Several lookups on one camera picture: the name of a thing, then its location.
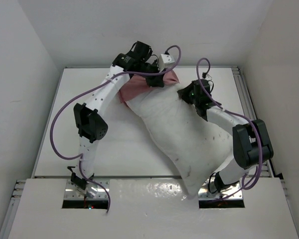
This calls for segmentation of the white pillow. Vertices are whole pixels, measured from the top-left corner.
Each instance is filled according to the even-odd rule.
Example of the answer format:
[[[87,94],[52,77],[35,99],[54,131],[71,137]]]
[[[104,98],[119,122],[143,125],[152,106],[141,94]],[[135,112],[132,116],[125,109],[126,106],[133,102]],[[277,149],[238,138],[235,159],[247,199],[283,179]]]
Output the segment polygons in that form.
[[[139,116],[155,145],[173,162],[190,196],[233,158],[232,136],[216,124],[206,122],[194,106],[181,100],[182,84],[136,94],[122,100]]]

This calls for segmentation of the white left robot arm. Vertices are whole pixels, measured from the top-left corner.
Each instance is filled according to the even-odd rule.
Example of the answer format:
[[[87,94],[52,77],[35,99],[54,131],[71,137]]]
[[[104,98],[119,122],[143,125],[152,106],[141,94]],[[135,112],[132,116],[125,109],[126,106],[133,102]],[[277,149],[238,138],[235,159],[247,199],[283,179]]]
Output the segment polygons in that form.
[[[158,61],[149,63],[152,48],[140,41],[135,42],[127,53],[120,53],[112,62],[101,86],[93,90],[91,97],[74,106],[75,124],[79,134],[79,161],[71,174],[71,182],[86,190],[94,176],[93,164],[98,142],[106,135],[108,124],[103,119],[106,108],[133,76],[141,76],[147,87],[163,87],[163,70]]]

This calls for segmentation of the red pink patterned pillowcase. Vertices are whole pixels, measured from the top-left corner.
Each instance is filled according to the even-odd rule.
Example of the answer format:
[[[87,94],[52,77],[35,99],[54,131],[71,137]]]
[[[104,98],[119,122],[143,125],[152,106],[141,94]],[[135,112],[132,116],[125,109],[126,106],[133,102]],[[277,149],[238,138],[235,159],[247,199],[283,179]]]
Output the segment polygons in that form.
[[[179,79],[174,71],[168,72],[163,76],[164,86],[171,86],[179,83]],[[150,87],[142,76],[133,76],[119,90],[118,96],[120,103],[125,103],[137,97],[140,94],[160,89],[160,87]]]

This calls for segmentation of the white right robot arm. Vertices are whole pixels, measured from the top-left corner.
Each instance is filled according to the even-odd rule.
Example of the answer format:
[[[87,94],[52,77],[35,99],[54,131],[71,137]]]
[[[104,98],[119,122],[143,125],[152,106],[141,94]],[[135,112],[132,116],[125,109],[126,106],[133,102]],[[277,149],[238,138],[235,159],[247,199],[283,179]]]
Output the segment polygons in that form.
[[[230,112],[211,97],[208,80],[192,81],[187,87],[177,91],[180,99],[194,105],[197,114],[205,121],[213,123],[230,133],[233,140],[233,159],[222,170],[215,173],[214,193],[235,184],[250,169],[258,167],[256,179],[245,188],[252,188],[258,181],[261,165],[272,159],[274,150],[266,124],[261,119],[250,120],[246,116]]]

